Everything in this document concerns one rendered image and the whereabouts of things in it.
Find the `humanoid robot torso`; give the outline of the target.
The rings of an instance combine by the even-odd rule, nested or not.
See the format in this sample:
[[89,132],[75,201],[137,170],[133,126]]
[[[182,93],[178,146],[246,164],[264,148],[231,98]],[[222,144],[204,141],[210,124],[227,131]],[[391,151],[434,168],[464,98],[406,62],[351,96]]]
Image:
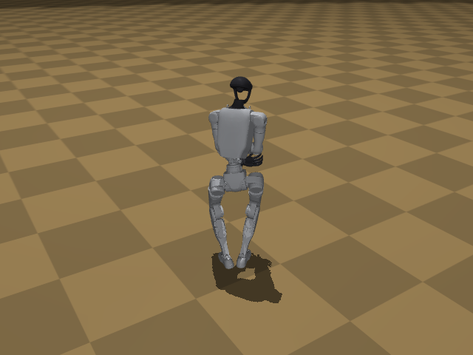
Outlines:
[[240,192],[247,190],[246,170],[242,169],[242,160],[246,159],[253,142],[254,125],[251,121],[251,106],[245,109],[229,109],[228,104],[218,115],[217,146],[220,156],[230,158],[223,173],[225,190]]

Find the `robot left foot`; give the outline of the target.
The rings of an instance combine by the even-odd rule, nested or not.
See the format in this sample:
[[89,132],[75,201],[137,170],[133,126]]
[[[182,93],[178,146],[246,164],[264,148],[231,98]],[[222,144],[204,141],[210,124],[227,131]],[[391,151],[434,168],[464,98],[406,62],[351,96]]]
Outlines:
[[228,255],[226,255],[226,259],[224,260],[222,252],[220,252],[218,254],[218,258],[220,259],[220,262],[222,262],[224,264],[225,268],[230,269],[230,268],[234,267],[234,262],[231,259],[231,256],[230,256],[230,258],[228,258]]

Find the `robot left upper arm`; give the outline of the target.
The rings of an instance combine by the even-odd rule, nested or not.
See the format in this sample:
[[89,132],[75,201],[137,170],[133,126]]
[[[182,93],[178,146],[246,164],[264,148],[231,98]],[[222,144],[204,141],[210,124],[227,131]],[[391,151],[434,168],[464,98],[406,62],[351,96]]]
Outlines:
[[215,148],[217,151],[219,151],[218,146],[217,146],[217,127],[218,127],[218,115],[221,109],[215,110],[211,112],[208,116],[208,119],[211,123],[211,128],[212,128],[212,134],[214,137],[214,143],[215,143]]

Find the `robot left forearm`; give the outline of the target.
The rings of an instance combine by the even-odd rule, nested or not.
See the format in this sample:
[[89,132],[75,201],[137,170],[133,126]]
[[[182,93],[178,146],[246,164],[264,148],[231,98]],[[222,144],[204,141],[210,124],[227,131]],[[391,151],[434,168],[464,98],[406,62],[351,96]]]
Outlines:
[[[220,153],[220,151],[218,151],[218,153]],[[225,158],[225,157],[223,157]],[[225,158],[228,162],[230,161],[230,158]],[[240,160],[239,158],[236,158],[236,160]]]

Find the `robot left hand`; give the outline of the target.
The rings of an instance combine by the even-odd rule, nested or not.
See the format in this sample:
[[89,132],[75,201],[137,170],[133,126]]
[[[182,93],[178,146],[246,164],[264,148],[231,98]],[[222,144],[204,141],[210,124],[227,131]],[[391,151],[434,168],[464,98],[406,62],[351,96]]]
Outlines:
[[240,160],[242,160],[241,166],[243,166],[243,165],[244,166],[260,166],[262,164],[263,155],[261,157],[260,157],[260,155],[257,155],[255,157],[251,157],[252,155],[253,155],[253,153],[250,154],[249,156],[247,156],[246,159],[240,159]]

